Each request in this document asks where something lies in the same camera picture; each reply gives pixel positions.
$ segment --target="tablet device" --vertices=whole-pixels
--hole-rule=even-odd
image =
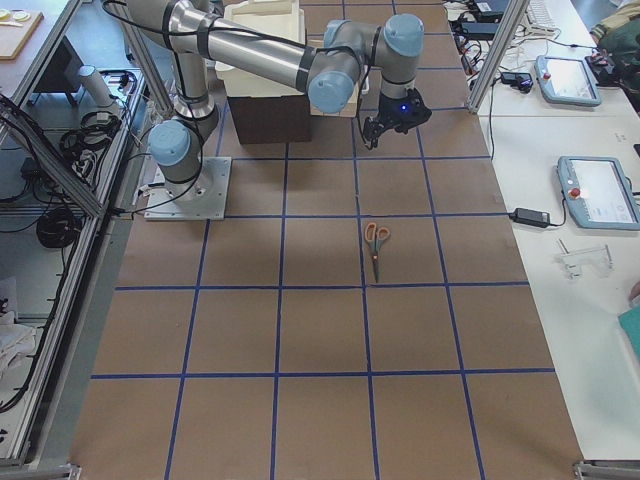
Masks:
[[[549,103],[595,107],[602,103],[596,79],[584,59],[539,56],[535,63],[540,90]]]
[[[560,157],[558,177],[578,226],[640,230],[640,211],[618,159]]]

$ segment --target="metal base plate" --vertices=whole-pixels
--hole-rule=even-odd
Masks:
[[[158,205],[145,211],[147,220],[223,220],[227,204],[227,190],[231,175],[231,157],[205,157],[202,163],[204,173],[213,178],[213,185],[206,192],[189,202],[174,202],[164,188],[157,188],[149,195],[149,205]],[[155,182],[163,182],[160,170]]]

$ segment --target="tiled tabletop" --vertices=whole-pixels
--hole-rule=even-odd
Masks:
[[[308,143],[240,145],[224,110],[207,153],[234,158],[227,218],[134,221],[71,455],[87,479],[572,478],[444,11],[369,3],[307,2],[308,32],[421,16],[433,117],[369,152],[344,118],[314,118]],[[392,232],[379,284],[369,221]]]

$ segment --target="scissors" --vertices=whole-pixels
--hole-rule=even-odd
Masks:
[[[391,231],[387,227],[378,227],[374,222],[369,222],[364,229],[364,241],[369,245],[371,251],[371,261],[373,262],[373,276],[376,283],[380,280],[380,265],[378,258],[382,244],[391,236]]]

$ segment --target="teal cloth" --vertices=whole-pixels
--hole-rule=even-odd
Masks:
[[[627,332],[636,356],[640,358],[640,307],[633,308],[618,317],[620,326]]]

